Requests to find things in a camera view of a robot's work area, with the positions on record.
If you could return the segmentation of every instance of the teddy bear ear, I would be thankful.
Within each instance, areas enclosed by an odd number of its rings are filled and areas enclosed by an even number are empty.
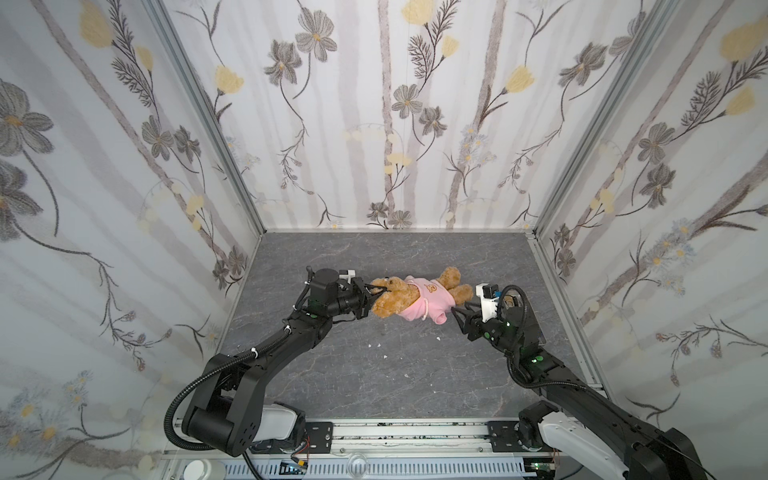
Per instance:
[[[386,288],[390,292],[396,292],[398,290],[407,290],[408,284],[403,279],[393,276],[387,281]]]

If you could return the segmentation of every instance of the metal bracket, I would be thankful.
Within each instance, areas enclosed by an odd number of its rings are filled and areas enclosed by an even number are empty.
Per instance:
[[[518,441],[517,422],[493,421],[486,423],[488,426],[488,439],[491,441],[491,449],[494,453],[530,452]],[[538,452],[551,452],[552,448],[544,446]]]
[[[331,453],[332,422],[307,422],[306,436],[310,439],[310,454]]]

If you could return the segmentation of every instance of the teddy bear leg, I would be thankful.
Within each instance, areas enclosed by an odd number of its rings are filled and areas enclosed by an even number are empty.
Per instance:
[[[446,290],[450,290],[451,288],[456,288],[458,286],[458,283],[462,280],[462,275],[458,271],[458,268],[455,266],[449,266],[445,270],[443,270],[442,274],[440,275],[440,278],[437,279],[437,281],[440,282],[441,285],[445,287]]]
[[[464,302],[472,300],[472,297],[475,296],[472,292],[472,287],[466,284],[451,288],[448,290],[448,293],[451,294],[456,305],[463,305]]]

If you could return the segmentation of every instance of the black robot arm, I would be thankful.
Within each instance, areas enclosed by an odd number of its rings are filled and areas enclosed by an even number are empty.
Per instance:
[[[385,291],[365,284],[353,271],[313,272],[309,267],[307,271],[306,286],[283,329],[249,352],[215,355],[204,374],[171,403],[164,424],[171,443],[183,449],[218,449],[241,455],[259,431],[266,384],[297,356],[317,346],[331,330],[334,316],[368,316],[373,302]],[[234,397],[223,395],[233,389]],[[202,443],[187,442],[173,430],[174,412],[190,393],[181,431]]]
[[[688,437],[676,429],[662,432],[632,416],[582,382],[543,347],[538,321],[522,289],[508,286],[500,292],[496,285],[481,287],[480,304],[467,302],[463,308],[452,309],[462,333],[471,341],[486,338],[506,356],[512,380],[546,399],[520,412],[518,437],[522,445],[530,449],[542,447],[547,443],[546,435],[554,435],[552,429],[543,429],[551,423],[546,418],[555,414],[563,419],[560,412],[565,411],[617,456],[619,465],[605,466],[604,478],[706,480]],[[568,429],[559,429],[556,435],[568,434]],[[565,448],[550,446],[573,455]],[[587,461],[594,458],[599,463],[608,461],[612,455],[600,455],[596,449],[594,455],[584,456]]]

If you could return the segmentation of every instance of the black cable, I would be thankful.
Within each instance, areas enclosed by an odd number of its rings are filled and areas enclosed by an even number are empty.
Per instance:
[[[186,399],[189,396],[190,393],[192,393],[198,386],[200,386],[203,382],[205,382],[209,378],[235,365],[238,365],[243,362],[247,362],[248,360],[255,359],[258,356],[263,355],[266,352],[269,352],[271,349],[275,348],[276,346],[281,344],[283,341],[285,341],[285,339],[288,338],[288,335],[290,335],[290,330],[286,329],[283,336],[281,336],[279,339],[274,340],[272,343],[269,343],[268,345],[263,347],[261,350],[258,350],[257,352],[251,351],[246,353],[243,356],[234,357],[230,361],[222,363],[221,365],[211,370],[210,372],[197,377],[195,380],[190,382],[189,385],[185,386],[181,390],[181,392],[179,392],[179,394],[176,395],[176,398],[174,398],[174,400],[170,403],[170,405],[168,406],[168,410],[165,412],[165,417],[163,418],[163,430],[165,431],[165,436],[168,439],[168,441],[176,445],[180,449],[184,449],[184,450],[193,450],[195,452],[202,452],[204,450],[213,450],[214,447],[211,447],[206,443],[189,442],[188,440],[184,440],[179,435],[177,435],[176,431],[174,430],[174,416],[176,415],[176,410],[179,408],[179,405],[181,405],[181,403],[184,401],[184,399]]]
[[[253,477],[256,480],[264,480],[264,478],[259,475],[259,472],[256,471],[256,467],[253,466],[253,462],[250,461],[250,457],[248,456],[248,451],[246,450],[243,452],[243,460],[245,460],[245,464],[248,465],[248,469],[250,470],[250,474],[253,475]]]
[[[520,319],[520,325],[518,326],[518,330],[515,333],[515,338],[512,340],[512,345],[515,346],[515,351],[512,352],[513,355],[513,364],[515,365],[515,368],[517,369],[520,365],[520,349],[517,347],[519,345],[520,339],[523,337],[523,332],[525,330],[525,325],[528,322],[528,296],[525,295],[525,291],[520,288],[517,285],[507,285],[502,290],[502,294],[498,298],[498,306],[496,307],[496,310],[498,313],[501,313],[501,309],[506,309],[506,302],[504,300],[504,297],[506,296],[507,292],[509,290],[514,290],[520,295],[520,300],[522,301],[522,307],[523,307],[523,314]]]
[[[573,472],[569,473],[568,475],[566,475],[565,477],[561,478],[560,480],[565,480],[566,478],[570,478],[570,477],[572,477],[572,476],[576,475],[577,473],[579,473],[579,472],[581,471],[581,469],[582,469],[583,467],[584,467],[583,465],[579,465],[579,466],[578,466],[578,468],[576,468],[576,470],[575,470],[575,471],[573,471]]]

